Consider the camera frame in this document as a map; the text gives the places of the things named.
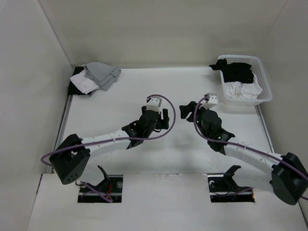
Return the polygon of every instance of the white bracket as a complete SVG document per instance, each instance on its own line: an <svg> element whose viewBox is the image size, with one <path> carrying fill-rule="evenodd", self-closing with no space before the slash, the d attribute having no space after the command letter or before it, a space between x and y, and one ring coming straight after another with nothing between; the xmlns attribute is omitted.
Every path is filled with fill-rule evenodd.
<svg viewBox="0 0 308 231"><path fill-rule="evenodd" d="M203 107L205 109L211 109L218 104L218 97L215 93L208 93L205 96L207 97L207 99L205 100L205 102L202 102L202 105L200 107Z"/></svg>

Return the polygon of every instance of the white wall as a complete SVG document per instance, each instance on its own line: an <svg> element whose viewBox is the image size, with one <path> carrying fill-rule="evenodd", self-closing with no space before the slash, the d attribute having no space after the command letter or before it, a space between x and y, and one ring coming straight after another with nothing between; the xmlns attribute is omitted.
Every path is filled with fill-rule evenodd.
<svg viewBox="0 0 308 231"><path fill-rule="evenodd" d="M286 0L39 0L72 64L204 65L254 55Z"/></svg>
<svg viewBox="0 0 308 231"><path fill-rule="evenodd" d="M275 151L298 155L308 169L308 1L288 0L257 55L269 73L273 100L262 104ZM308 202L301 201L308 218Z"/></svg>
<svg viewBox="0 0 308 231"><path fill-rule="evenodd" d="M24 231L72 68L36 0L0 0L0 226Z"/></svg>

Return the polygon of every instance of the white plastic basket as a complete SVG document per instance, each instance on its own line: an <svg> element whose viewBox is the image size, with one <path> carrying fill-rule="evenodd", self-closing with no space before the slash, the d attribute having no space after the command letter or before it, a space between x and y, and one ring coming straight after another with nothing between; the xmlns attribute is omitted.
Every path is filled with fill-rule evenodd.
<svg viewBox="0 0 308 231"><path fill-rule="evenodd" d="M225 88L225 81L223 79L223 73L220 71L222 89L224 94L224 102L225 104L235 104L235 105L258 105L262 102L268 102L273 99L270 85L267 80L264 66L262 65L261 61L254 56L247 56L247 55L221 55L218 59L226 59L228 64L241 62L250 64L251 70L253 73L256 74L258 78L258 84L263 89L261 94L259 94L258 98L255 100L248 100L248 99L233 99L229 97L226 93Z"/></svg>

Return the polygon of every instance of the black mounting bracket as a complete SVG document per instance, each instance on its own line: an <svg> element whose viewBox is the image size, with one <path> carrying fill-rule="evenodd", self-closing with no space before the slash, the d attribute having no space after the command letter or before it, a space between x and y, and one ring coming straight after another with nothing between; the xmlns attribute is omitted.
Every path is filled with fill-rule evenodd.
<svg viewBox="0 0 308 231"><path fill-rule="evenodd" d="M282 160L308 177L308 173L295 154L288 153L282 156ZM273 165L272 168L270 184L273 186L274 194L287 204L296 205L308 188L308 182L282 163Z"/></svg>
<svg viewBox="0 0 308 231"><path fill-rule="evenodd" d="M76 134L69 135L57 148L57 150L81 144L81 139ZM62 184L70 184L76 181L83 173L90 158L90 150L79 147L53 154L49 161Z"/></svg>

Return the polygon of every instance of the rectangular opening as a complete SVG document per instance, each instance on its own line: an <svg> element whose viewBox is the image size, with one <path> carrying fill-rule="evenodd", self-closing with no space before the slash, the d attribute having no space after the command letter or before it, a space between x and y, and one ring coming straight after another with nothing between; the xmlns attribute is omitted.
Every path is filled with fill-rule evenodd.
<svg viewBox="0 0 308 231"><path fill-rule="evenodd" d="M255 202L255 196L252 189L239 194L235 194L248 187L239 187L234 181L228 181L223 177L223 174L208 175L208 186L210 191L210 199L213 203L234 203L234 202Z"/></svg>
<svg viewBox="0 0 308 231"><path fill-rule="evenodd" d="M108 193L113 203L122 202L122 189L123 189L123 175L110 175L109 184L102 190L104 193ZM88 188L79 188L78 203L109 203L102 199L94 192L90 192Z"/></svg>

